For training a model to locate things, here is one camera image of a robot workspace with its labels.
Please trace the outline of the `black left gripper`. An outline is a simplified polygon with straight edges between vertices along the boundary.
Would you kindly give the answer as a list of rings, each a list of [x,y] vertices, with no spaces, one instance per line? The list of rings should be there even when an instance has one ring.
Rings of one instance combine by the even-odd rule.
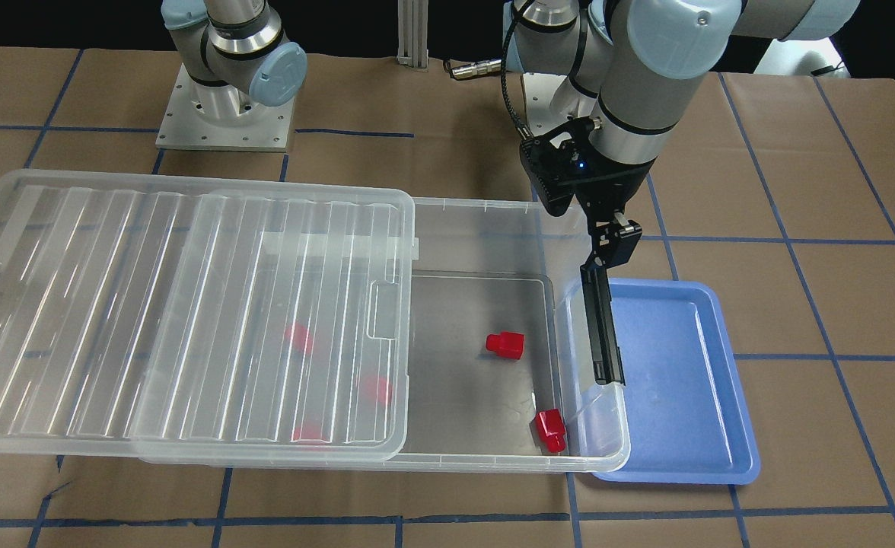
[[[627,264],[640,239],[642,226],[624,212],[653,160],[618,161],[597,149],[591,134],[595,122],[565,122],[542,135],[520,142],[520,161],[546,212],[566,213],[576,199],[589,218],[613,218],[605,240],[605,264]]]

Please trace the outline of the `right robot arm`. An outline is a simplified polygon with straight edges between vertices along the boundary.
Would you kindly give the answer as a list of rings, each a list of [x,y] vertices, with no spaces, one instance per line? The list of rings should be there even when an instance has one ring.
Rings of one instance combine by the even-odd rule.
[[[280,107],[304,84],[306,52],[266,1],[164,1],[160,6],[184,69],[205,87],[231,86]]]

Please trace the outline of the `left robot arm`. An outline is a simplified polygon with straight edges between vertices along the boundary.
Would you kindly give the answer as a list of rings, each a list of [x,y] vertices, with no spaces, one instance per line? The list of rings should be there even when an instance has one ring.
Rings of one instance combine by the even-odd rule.
[[[579,202],[583,271],[628,263],[642,236],[625,216],[705,74],[733,36],[820,40],[855,1],[510,1],[501,67],[562,74],[590,110],[539,134],[514,109],[518,156],[550,215]]]

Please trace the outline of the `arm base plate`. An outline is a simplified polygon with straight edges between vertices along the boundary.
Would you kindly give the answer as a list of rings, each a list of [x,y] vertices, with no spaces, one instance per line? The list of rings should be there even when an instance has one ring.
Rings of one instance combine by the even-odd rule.
[[[204,86],[182,65],[155,144],[165,150],[284,153],[290,147],[295,103],[292,98],[267,107],[229,84]]]

